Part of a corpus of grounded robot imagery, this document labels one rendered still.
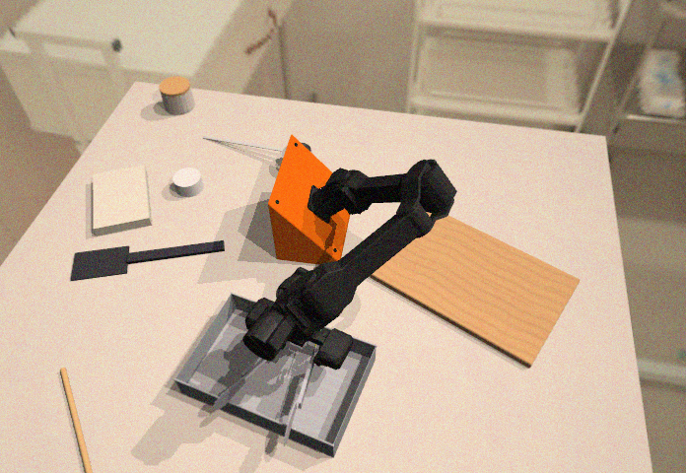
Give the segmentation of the dark grey spatula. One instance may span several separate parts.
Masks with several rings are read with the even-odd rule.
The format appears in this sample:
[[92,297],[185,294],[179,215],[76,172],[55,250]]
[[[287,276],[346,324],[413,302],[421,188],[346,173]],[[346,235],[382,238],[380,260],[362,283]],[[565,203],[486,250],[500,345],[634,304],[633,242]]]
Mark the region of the dark grey spatula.
[[129,245],[75,252],[70,281],[127,274],[128,264],[225,251],[223,240],[129,252]]

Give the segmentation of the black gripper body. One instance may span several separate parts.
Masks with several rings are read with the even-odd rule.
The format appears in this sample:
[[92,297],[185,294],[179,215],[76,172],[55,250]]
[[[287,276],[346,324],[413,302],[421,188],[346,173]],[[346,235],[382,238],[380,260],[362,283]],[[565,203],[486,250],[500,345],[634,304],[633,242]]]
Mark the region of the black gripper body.
[[[249,314],[246,316],[246,328],[253,325],[260,314],[268,307],[274,304],[266,298],[262,298],[256,302]],[[315,334],[316,333],[316,334]],[[295,330],[289,337],[288,341],[303,347],[307,341],[319,345],[319,353],[317,359],[324,365],[338,370],[341,368],[348,353],[353,346],[352,335],[333,328],[331,331],[325,333],[323,331],[314,331],[309,336],[305,336],[301,330]]]

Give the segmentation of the small grey jar with orange lid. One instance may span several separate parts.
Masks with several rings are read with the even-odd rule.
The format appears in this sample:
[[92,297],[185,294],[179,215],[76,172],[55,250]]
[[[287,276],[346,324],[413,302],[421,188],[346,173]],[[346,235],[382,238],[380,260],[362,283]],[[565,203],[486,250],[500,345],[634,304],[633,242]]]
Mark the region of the small grey jar with orange lid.
[[168,77],[160,83],[159,89],[168,114],[185,115],[195,108],[193,93],[186,78]]

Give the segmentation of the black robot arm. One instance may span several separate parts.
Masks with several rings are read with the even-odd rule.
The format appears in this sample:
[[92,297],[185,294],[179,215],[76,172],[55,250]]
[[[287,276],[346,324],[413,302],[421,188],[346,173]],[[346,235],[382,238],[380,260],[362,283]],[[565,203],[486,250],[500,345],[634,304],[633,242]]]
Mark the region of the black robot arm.
[[426,235],[436,220],[448,216],[456,192],[436,160],[422,160],[407,173],[373,177],[340,168],[321,188],[313,185],[308,209],[326,224],[344,208],[354,215],[372,203],[401,203],[393,217],[338,261],[313,270],[299,267],[283,281],[277,300],[243,336],[245,346],[272,361],[295,330],[305,336],[321,330],[342,313],[364,280],[415,238]]

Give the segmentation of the short white cylinder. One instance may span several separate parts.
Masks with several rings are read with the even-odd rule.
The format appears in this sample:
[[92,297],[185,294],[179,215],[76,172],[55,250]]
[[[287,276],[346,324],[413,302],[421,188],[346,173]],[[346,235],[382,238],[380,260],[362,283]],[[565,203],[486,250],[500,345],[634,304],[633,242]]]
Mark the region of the short white cylinder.
[[198,195],[204,188],[201,173],[198,169],[186,168],[173,176],[176,192],[182,197]]

